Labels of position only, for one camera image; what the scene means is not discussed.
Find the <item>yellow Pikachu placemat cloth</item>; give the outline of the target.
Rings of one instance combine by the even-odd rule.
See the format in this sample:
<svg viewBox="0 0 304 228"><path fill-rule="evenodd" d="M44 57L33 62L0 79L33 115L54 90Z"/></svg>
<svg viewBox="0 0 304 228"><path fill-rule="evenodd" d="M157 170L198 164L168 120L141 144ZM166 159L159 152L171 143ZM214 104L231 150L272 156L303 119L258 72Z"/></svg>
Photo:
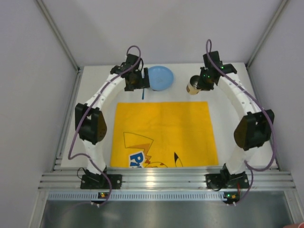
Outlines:
<svg viewBox="0 0 304 228"><path fill-rule="evenodd" d="M112 167L184 168L218 162L207 102L117 105Z"/></svg>

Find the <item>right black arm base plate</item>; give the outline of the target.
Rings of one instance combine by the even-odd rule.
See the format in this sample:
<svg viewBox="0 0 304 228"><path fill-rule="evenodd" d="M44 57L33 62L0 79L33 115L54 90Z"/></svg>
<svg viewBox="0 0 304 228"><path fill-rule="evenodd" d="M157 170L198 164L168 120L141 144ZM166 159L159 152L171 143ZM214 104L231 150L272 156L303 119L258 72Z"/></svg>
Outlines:
<svg viewBox="0 0 304 228"><path fill-rule="evenodd" d="M245 172L240 174L233 174L224 177L219 173L206 174L207 188L215 191L221 189L247 189L249 187L248 177Z"/></svg>

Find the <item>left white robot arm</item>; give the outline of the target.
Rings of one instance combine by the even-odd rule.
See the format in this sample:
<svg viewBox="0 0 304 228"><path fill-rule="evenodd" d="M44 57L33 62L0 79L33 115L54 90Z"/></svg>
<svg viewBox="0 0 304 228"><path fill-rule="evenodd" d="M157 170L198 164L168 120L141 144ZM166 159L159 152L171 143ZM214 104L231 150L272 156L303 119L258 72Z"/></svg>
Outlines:
<svg viewBox="0 0 304 228"><path fill-rule="evenodd" d="M114 66L101 88L85 103L78 103L75 107L75 135L82 141L85 152L71 155L87 158L87 170L90 174L101 175L106 169L102 140L105 138L107 126L103 111L121 91L134 91L149 88L148 68L143 67L141 57L127 54L126 61Z"/></svg>

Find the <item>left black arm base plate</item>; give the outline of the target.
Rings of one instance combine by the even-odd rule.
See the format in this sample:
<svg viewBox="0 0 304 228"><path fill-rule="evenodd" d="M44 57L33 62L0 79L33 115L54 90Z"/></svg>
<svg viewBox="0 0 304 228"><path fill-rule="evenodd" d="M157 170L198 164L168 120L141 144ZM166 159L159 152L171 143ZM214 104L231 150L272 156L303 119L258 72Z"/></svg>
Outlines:
<svg viewBox="0 0 304 228"><path fill-rule="evenodd" d="M110 180L110 183L112 185L112 189L118 190L121 188L122 185L122 175L120 174L109 174L107 175L108 179ZM83 175L80 189L84 190L109 190L110 184L108 180L103 175Z"/></svg>

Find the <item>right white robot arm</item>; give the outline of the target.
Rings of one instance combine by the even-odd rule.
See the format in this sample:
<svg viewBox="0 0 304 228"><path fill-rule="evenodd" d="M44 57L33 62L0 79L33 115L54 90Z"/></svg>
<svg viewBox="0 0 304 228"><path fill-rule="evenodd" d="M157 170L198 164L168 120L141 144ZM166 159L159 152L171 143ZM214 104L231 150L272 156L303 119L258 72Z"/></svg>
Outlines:
<svg viewBox="0 0 304 228"><path fill-rule="evenodd" d="M261 108L241 83L232 64L223 64L218 51L203 55L204 66L198 80L198 89L210 91L217 86L229 99L239 117L233 137L236 147L219 173L206 175L207 187L214 191L249 187L245 169L257 148L270 140L274 112Z"/></svg>

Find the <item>metal cup with paper sleeve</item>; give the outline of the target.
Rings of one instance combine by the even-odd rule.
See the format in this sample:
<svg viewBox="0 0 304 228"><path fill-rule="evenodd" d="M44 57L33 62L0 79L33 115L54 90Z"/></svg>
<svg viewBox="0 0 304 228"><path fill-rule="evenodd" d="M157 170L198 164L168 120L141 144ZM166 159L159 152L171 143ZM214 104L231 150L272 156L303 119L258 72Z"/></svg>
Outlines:
<svg viewBox="0 0 304 228"><path fill-rule="evenodd" d="M186 90L190 95L196 95L201 91L201 89L198 87L198 82L199 82L200 76L194 75L190 78Z"/></svg>

